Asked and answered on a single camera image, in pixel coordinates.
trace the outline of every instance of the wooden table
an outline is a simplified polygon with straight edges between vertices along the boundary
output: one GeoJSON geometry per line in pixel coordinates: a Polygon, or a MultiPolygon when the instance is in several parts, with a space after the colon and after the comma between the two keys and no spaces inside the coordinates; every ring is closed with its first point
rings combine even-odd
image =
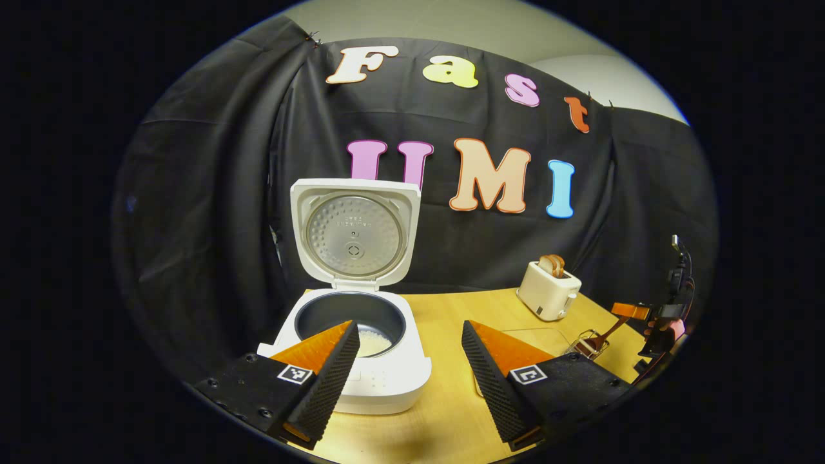
{"type": "MultiPolygon", "coordinates": [[[[311,454],[341,464],[481,464],[512,456],[516,453],[498,437],[487,405],[476,391],[461,347],[464,321],[506,331],[559,355],[581,332],[604,333],[617,319],[579,295],[564,319],[544,322],[521,303],[515,288],[404,298],[415,316],[424,354],[432,359],[432,374],[421,397],[398,414],[332,413],[323,439],[311,454]]],[[[632,382],[644,338],[623,325],[609,341],[611,346],[596,363],[632,382]]]]}

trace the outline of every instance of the white wall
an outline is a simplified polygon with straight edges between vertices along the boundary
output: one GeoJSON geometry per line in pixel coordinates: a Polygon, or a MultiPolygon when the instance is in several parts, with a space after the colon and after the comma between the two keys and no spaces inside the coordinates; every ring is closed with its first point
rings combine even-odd
{"type": "Polygon", "coordinates": [[[519,0],[309,0],[283,11],[324,42],[407,37],[467,45],[528,64],[616,54],[564,18],[519,0]]]}
{"type": "Polygon", "coordinates": [[[608,44],[520,0],[308,0],[281,14],[324,42],[409,37],[467,45],[531,64],[603,105],[686,123],[658,84],[608,44]]]}
{"type": "Polygon", "coordinates": [[[530,64],[587,93],[602,105],[649,111],[687,124],[669,95],[643,70],[620,56],[579,54],[530,64]]]}

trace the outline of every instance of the black foam pad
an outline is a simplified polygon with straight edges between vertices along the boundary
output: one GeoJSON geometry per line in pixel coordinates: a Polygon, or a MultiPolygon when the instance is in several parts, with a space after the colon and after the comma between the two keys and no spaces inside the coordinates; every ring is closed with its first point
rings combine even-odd
{"type": "Polygon", "coordinates": [[[312,440],[321,439],[360,347],[358,325],[350,324],[318,373],[318,379],[289,415],[287,422],[296,430],[312,440]]]}
{"type": "Polygon", "coordinates": [[[548,439],[561,438],[599,419],[631,388],[578,353],[514,369],[507,379],[541,414],[548,439]]]}
{"type": "Polygon", "coordinates": [[[538,417],[527,409],[513,386],[502,375],[469,321],[464,322],[461,346],[502,442],[515,440],[538,425],[538,417]]]}
{"type": "Polygon", "coordinates": [[[195,388],[238,419],[266,432],[298,404],[314,383],[313,375],[310,370],[248,353],[220,374],[199,381],[195,388]],[[299,380],[290,375],[291,368],[298,371],[299,380]]]}

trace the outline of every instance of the pink letter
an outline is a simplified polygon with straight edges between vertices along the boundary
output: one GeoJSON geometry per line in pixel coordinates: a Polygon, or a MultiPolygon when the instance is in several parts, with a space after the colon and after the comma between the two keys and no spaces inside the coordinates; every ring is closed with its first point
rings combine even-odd
{"type": "Polygon", "coordinates": [[[424,161],[435,149],[425,142],[401,142],[398,151],[407,157],[404,161],[404,181],[418,185],[424,182],[424,161]]]}
{"type": "Polygon", "coordinates": [[[504,91],[511,100],[526,107],[537,107],[539,96],[533,92],[537,89],[535,83],[518,74],[508,74],[504,77],[507,89],[504,91]]]}
{"type": "Polygon", "coordinates": [[[380,140],[356,140],[346,146],[352,155],[353,179],[375,180],[378,177],[378,157],[387,151],[387,144],[380,140]]]}

